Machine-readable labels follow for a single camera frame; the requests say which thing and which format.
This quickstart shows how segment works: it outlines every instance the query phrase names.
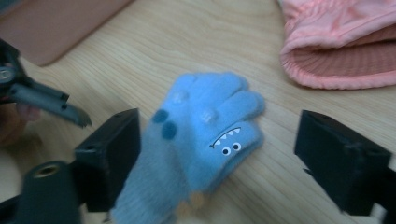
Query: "cartoon mouth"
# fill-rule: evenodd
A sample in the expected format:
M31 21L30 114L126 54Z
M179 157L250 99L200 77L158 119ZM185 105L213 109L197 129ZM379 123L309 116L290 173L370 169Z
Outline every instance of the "cartoon mouth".
M239 133L240 131L241 131L240 127L231 129L230 131L224 133L220 138L216 139L216 141L210 146L212 148L215 148L215 146L221 145L221 140L226 140L228 135L232 136L234 133Z

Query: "cartoon eye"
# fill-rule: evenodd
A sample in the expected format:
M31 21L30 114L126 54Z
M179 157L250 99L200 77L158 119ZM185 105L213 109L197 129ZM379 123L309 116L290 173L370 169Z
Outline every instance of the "cartoon eye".
M224 147L222 150L222 153L224 154L224 156L228 156L231 153L231 150L229 147Z
M233 144L233 149L235 151L239 151L241 148L242 148L241 144L239 144L239 143L234 143Z

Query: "light blue glove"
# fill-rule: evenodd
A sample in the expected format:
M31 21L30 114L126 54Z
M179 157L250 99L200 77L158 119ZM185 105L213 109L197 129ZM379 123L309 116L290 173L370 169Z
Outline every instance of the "light blue glove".
M112 211L116 223L172 223L195 192L211 193L262 144L264 100L232 73L181 76L143 133Z

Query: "wooden table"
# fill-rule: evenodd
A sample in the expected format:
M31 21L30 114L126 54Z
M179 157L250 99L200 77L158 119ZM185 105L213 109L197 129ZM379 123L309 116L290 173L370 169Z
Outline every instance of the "wooden table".
M293 154L303 109L331 116L396 153L396 87L363 91L303 88L279 63L283 17L277 1L137 0L46 67L29 76L71 94L93 125L80 129L44 113L14 146L0 150L0 200L43 161L72 161L73 149L111 115L138 107L141 126L184 73L233 71L266 100L258 118L263 147L249 156L205 207L180 223L378 223L343 215ZM100 223L89 214L86 223Z

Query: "pink fabric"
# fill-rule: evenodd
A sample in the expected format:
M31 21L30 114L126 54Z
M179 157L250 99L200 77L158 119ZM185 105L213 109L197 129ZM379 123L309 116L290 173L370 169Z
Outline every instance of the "pink fabric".
M284 0L285 71L301 85L396 84L396 0Z

